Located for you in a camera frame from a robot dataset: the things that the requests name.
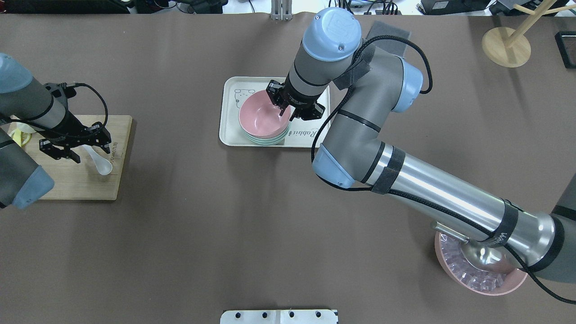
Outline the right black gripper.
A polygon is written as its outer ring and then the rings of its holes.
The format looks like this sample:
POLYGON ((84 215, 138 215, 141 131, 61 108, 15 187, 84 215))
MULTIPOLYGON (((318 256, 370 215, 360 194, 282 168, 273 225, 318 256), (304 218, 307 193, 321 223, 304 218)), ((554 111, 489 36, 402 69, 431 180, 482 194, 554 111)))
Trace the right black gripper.
POLYGON ((286 109, 290 106, 292 107, 291 121, 294 118, 300 118, 305 121, 320 119, 326 109, 325 106, 317 102, 319 94, 314 96, 301 94, 292 86, 290 80, 286 80, 284 83, 271 80, 268 83, 266 92, 272 104, 280 109, 280 117, 284 115, 286 109))

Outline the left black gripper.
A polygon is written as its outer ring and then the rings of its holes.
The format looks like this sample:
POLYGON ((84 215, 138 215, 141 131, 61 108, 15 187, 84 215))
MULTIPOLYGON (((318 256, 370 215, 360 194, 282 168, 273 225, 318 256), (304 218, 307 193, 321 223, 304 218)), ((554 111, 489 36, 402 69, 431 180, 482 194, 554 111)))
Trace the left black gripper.
POLYGON ((64 117, 55 128, 48 130, 48 127, 41 129, 40 134, 43 136, 39 140, 39 149, 54 160, 62 158, 71 159, 76 163, 81 163, 80 156, 72 151, 72 148, 89 145, 101 148, 106 154, 110 154, 110 143, 112 141, 109 131, 106 129, 108 121, 108 107, 103 97, 90 85, 85 83, 74 84, 44 84, 55 98, 54 103, 60 103, 64 106, 64 117), (105 117, 103 122, 95 122, 91 126, 85 126, 69 111, 68 99, 76 96, 75 88, 87 87, 92 90, 103 103, 105 117))

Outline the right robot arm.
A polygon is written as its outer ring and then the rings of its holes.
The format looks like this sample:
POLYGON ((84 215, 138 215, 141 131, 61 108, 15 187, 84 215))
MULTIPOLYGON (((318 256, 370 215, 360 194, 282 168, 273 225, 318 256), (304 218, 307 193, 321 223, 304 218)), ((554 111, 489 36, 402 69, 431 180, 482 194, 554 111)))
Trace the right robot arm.
POLYGON ((329 83, 347 89, 329 116, 317 150, 315 174, 338 189, 356 182, 391 194, 464 234, 480 248, 495 248, 530 275, 575 282, 575 181, 551 215, 532 215, 378 139, 390 112, 403 112, 422 93, 423 74, 403 57, 376 45, 392 36, 362 39, 360 23, 345 9, 317 13, 304 32, 284 83, 267 92, 291 118, 320 119, 317 102, 329 83))

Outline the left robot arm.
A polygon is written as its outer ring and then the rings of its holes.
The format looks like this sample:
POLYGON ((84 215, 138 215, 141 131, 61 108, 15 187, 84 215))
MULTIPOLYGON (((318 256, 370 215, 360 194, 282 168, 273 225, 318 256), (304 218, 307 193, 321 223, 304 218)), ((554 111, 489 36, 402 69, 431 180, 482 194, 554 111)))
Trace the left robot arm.
POLYGON ((106 175, 111 164, 97 156, 98 146, 110 153, 112 141, 106 129, 107 121, 83 125, 68 108, 68 99, 76 96, 76 88, 84 83, 39 83, 27 68, 13 57, 0 55, 0 117, 1 124, 16 123, 16 128, 0 138, 0 205, 23 209, 54 187, 54 180, 37 164, 23 145, 34 133, 41 135, 39 149, 49 157, 70 159, 80 163, 72 148, 84 146, 106 175))

